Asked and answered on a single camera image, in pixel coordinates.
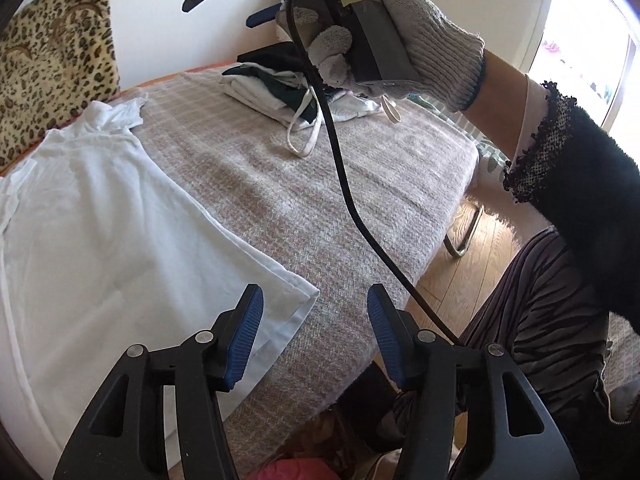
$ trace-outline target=gloved hand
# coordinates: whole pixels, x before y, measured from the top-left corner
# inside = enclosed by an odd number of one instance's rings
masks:
[[[382,0],[420,75],[418,84],[360,86],[356,84],[345,54],[351,33],[333,26],[322,31],[309,46],[312,63],[325,83],[371,96],[395,98],[428,94],[457,112],[476,96],[482,72],[484,41],[451,23],[430,0]]]

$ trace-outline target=silver bolt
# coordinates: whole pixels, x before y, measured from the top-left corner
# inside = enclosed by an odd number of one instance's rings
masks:
[[[491,343],[488,347],[487,347],[489,354],[496,356],[496,357],[500,357],[501,355],[504,355],[504,348],[502,348],[502,346],[498,345],[498,343]]]
[[[127,348],[127,355],[129,357],[140,357],[145,348],[142,345],[131,345]]]
[[[213,339],[213,334],[209,330],[203,330],[196,334],[196,341],[198,343],[208,343]]]
[[[431,330],[420,330],[420,332],[418,332],[418,341],[433,343],[436,341],[436,335]]]

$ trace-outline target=hand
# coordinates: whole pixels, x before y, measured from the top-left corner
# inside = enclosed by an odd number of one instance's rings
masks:
[[[329,27],[309,46],[312,63],[329,85],[370,95],[402,98],[410,93],[429,94],[452,111],[466,108],[476,93],[482,72],[484,42],[451,23],[430,0],[382,0],[404,43],[420,82],[394,87],[363,87],[351,74],[344,54],[351,33]]]

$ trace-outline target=garment sleeve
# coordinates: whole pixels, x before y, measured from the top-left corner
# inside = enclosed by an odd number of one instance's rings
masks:
[[[541,88],[544,117],[530,135],[523,124],[514,163],[505,168],[504,189],[555,226],[603,306],[640,333],[638,167],[575,98],[560,94],[555,83]],[[540,116],[542,94],[529,86],[524,123],[527,111]]]

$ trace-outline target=cable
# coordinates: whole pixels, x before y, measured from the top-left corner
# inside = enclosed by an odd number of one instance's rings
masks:
[[[306,53],[305,46],[302,43],[302,40],[300,39],[300,35],[296,28],[296,22],[293,16],[293,1],[294,0],[286,0],[287,25],[289,26],[291,39],[293,40],[300,53],[300,56],[303,59],[306,69],[306,76],[308,77],[311,86],[316,91],[318,103],[322,110],[322,114],[324,115],[324,124],[326,125],[329,143],[331,144],[331,151],[334,155],[335,171],[338,173],[340,189],[342,190],[342,196],[344,198],[344,203],[347,206],[347,210],[349,211],[349,215],[351,216],[353,223],[356,225],[358,231],[360,231],[367,243],[369,243],[374,252],[388,267],[392,274],[398,279],[401,285],[404,286],[411,297],[414,298],[416,303],[420,305],[420,308],[424,311],[424,313],[429,316],[434,324],[454,345],[462,346],[460,339],[458,339],[457,336],[449,329],[449,327],[438,317],[438,315],[433,311],[433,309],[429,306],[425,299],[415,289],[413,283],[409,281],[409,279],[404,275],[402,270],[398,268],[391,257],[386,254],[385,250],[380,246],[378,241],[371,234],[367,226],[362,221],[362,218],[360,218],[360,215],[358,214],[358,210],[353,203],[353,197],[351,196],[351,189],[349,187],[347,173],[344,169],[342,153],[340,152],[340,143],[338,142],[338,135],[335,131],[334,118],[331,115],[331,110],[329,110],[329,105],[326,101],[326,97],[324,96],[324,92],[322,91],[322,80],[320,79],[318,72],[316,72],[316,67],[314,67],[311,63],[311,60]]]

